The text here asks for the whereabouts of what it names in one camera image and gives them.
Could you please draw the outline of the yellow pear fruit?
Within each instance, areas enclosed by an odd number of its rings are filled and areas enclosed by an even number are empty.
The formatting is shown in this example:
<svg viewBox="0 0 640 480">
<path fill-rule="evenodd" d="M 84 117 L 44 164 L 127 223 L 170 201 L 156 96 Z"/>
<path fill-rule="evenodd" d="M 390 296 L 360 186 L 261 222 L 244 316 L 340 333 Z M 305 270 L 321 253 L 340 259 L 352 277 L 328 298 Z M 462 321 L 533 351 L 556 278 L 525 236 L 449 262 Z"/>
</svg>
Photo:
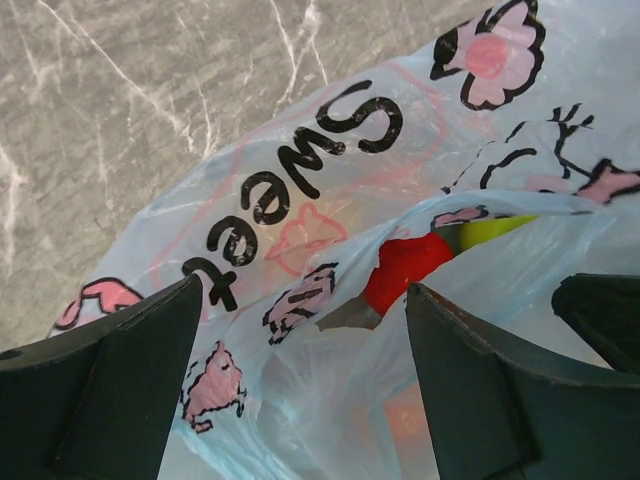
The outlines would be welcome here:
<svg viewBox="0 0 640 480">
<path fill-rule="evenodd" d="M 536 219 L 535 215 L 487 219 L 463 224 L 460 228 L 462 251 L 486 243 Z"/>
</svg>

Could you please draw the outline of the light blue printed plastic bag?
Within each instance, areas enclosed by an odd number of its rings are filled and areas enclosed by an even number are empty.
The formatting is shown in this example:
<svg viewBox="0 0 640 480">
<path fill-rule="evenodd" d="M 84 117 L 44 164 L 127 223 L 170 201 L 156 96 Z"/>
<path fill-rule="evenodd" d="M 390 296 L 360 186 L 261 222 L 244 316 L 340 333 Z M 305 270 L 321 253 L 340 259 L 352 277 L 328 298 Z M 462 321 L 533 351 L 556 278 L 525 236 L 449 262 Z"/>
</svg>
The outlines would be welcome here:
<svg viewBox="0 0 640 480">
<path fill-rule="evenodd" d="M 419 280 L 601 365 L 550 297 L 639 269 L 637 2 L 506 1 L 322 89 L 138 213 L 52 331 L 197 274 L 169 478 L 431 479 L 406 298 L 355 301 L 382 246 L 518 217 Z"/>
</svg>

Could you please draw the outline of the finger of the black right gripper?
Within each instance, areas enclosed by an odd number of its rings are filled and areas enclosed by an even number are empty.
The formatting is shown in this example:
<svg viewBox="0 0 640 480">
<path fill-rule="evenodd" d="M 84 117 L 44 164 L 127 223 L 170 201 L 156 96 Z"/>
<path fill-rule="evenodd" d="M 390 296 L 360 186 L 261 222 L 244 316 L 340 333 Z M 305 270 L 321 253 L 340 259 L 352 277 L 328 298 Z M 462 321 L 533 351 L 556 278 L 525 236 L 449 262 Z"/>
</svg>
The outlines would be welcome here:
<svg viewBox="0 0 640 480">
<path fill-rule="evenodd" d="M 639 372 L 639 278 L 578 273 L 562 280 L 551 306 L 614 370 Z"/>
</svg>

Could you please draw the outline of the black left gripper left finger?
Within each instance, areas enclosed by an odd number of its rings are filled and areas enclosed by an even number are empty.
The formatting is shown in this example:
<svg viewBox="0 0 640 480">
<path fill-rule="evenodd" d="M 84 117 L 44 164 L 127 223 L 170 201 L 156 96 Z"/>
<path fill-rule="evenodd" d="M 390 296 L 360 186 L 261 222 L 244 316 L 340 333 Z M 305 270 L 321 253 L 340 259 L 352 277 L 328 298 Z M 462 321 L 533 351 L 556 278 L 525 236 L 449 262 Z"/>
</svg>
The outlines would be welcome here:
<svg viewBox="0 0 640 480">
<path fill-rule="evenodd" d="M 202 307 L 191 275 L 1 354 L 4 479 L 154 479 Z"/>
</svg>

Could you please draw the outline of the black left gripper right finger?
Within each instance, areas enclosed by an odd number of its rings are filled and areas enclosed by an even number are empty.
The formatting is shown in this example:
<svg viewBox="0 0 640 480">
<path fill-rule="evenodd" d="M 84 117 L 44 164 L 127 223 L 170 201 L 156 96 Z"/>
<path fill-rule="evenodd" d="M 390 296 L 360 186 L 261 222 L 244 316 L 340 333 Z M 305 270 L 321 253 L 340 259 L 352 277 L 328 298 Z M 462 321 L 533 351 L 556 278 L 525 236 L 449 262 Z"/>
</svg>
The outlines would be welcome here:
<svg viewBox="0 0 640 480">
<path fill-rule="evenodd" d="M 444 479 L 635 479 L 639 372 L 575 360 L 409 288 L 407 327 Z"/>
</svg>

